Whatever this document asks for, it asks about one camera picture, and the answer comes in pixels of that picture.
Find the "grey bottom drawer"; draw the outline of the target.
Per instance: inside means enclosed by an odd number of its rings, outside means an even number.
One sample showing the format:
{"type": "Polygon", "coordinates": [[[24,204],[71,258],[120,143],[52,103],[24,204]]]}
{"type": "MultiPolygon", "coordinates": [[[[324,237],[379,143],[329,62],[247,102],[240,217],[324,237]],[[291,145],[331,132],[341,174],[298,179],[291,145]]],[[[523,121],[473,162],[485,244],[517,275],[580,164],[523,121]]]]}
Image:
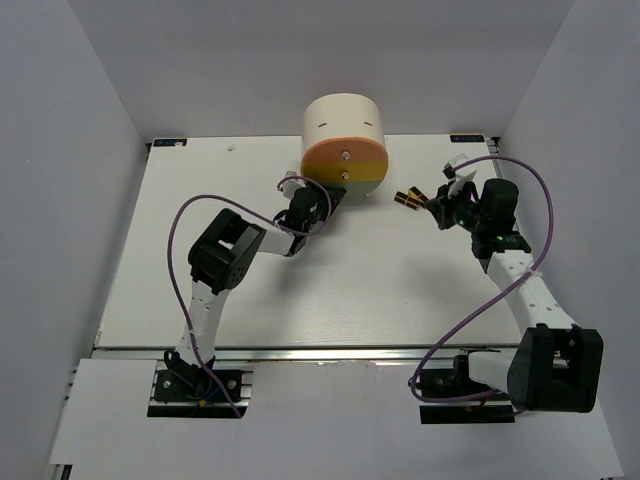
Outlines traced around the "grey bottom drawer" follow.
{"type": "Polygon", "coordinates": [[[381,181],[348,182],[343,188],[349,198],[361,198],[369,196],[381,185],[381,181]]]}

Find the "yellow drawer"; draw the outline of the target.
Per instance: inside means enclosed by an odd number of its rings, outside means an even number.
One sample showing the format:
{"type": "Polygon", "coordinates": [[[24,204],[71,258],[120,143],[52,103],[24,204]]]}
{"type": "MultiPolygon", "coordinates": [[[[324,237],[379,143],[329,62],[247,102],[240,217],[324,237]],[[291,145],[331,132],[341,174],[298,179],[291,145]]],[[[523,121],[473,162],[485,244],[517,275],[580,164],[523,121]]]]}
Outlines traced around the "yellow drawer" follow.
{"type": "Polygon", "coordinates": [[[381,182],[388,171],[388,161],[316,159],[304,160],[301,164],[303,176],[320,183],[381,182]]]}

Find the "black gold lipstick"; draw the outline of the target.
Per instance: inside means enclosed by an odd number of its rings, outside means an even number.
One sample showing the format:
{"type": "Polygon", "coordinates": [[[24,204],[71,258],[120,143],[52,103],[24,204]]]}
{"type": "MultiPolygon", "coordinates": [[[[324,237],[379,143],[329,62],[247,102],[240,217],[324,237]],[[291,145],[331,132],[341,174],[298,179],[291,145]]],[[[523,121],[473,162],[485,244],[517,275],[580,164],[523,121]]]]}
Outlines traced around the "black gold lipstick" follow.
{"type": "Polygon", "coordinates": [[[425,203],[428,200],[426,195],[415,186],[410,187],[408,193],[412,198],[416,199],[420,203],[425,203]]]}
{"type": "Polygon", "coordinates": [[[406,194],[404,192],[398,191],[394,195],[394,201],[408,208],[411,208],[412,210],[419,210],[422,208],[422,202],[418,198],[415,198],[410,194],[406,194]]]}

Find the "orange top drawer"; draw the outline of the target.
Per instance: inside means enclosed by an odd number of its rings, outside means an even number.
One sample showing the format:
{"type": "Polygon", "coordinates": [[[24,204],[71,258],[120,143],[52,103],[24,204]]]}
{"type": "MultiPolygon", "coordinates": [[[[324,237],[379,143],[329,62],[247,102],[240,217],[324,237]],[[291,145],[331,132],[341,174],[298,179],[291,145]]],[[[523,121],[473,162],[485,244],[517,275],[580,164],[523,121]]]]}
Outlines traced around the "orange top drawer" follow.
{"type": "Polygon", "coordinates": [[[386,147],[368,137],[334,137],[319,141],[303,154],[304,162],[386,162],[386,147]]]}

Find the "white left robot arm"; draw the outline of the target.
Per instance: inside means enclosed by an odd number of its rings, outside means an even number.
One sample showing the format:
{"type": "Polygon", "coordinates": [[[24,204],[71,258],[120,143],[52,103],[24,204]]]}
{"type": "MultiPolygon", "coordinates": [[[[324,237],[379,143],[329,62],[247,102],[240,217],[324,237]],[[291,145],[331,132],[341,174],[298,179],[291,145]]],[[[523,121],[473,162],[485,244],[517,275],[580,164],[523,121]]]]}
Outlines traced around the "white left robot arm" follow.
{"type": "Polygon", "coordinates": [[[289,200],[289,206],[272,219],[225,197],[201,194],[187,200],[173,220],[167,242],[167,266],[185,316],[185,328],[179,344],[164,353],[164,362],[177,378],[177,387],[188,398],[202,398],[214,382],[215,340],[223,308],[231,290],[244,280],[256,255],[295,256],[307,239],[328,223],[346,195],[344,188],[324,186],[293,172],[277,184],[277,190],[289,200]],[[174,270],[174,236],[186,208],[204,199],[235,206],[269,227],[248,222],[234,210],[221,210],[188,252],[192,289],[190,302],[186,303],[174,270]]]}

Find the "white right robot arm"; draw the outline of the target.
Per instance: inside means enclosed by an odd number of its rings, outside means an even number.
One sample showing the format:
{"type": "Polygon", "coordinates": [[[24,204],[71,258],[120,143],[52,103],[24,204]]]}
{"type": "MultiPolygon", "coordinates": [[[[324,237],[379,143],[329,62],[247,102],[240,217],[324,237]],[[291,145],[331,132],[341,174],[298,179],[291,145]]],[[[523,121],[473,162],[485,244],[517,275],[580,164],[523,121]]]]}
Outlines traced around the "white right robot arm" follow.
{"type": "Polygon", "coordinates": [[[580,327],[557,303],[515,228],[518,187],[493,178],[478,190],[450,181],[426,203],[440,229],[471,235],[474,257],[503,293],[522,333],[517,349],[471,350],[456,358],[453,390],[477,397],[486,387],[506,394],[518,410],[588,413],[596,403],[604,341],[580,327]]]}

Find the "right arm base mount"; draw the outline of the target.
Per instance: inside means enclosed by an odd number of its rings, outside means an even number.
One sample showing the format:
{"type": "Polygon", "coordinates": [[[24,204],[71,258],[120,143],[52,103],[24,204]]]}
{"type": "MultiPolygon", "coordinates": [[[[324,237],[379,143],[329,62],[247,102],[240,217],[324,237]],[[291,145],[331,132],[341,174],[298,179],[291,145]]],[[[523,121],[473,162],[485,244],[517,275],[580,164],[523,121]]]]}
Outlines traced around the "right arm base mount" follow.
{"type": "Polygon", "coordinates": [[[469,377],[468,356],[455,355],[448,367],[426,367],[416,380],[416,392],[432,402],[419,405],[422,425],[512,424],[516,420],[508,396],[469,377]]]}

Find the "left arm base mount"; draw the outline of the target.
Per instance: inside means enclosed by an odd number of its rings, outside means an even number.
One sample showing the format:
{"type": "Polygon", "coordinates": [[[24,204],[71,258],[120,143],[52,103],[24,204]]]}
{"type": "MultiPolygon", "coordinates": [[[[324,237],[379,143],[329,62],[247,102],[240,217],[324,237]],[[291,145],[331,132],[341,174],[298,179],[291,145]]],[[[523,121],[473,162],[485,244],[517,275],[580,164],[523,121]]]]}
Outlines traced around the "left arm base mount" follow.
{"type": "Polygon", "coordinates": [[[198,364],[189,364],[173,350],[163,352],[163,365],[156,369],[147,407],[149,418],[241,419],[249,394],[240,369],[213,369],[213,379],[198,364]]]}

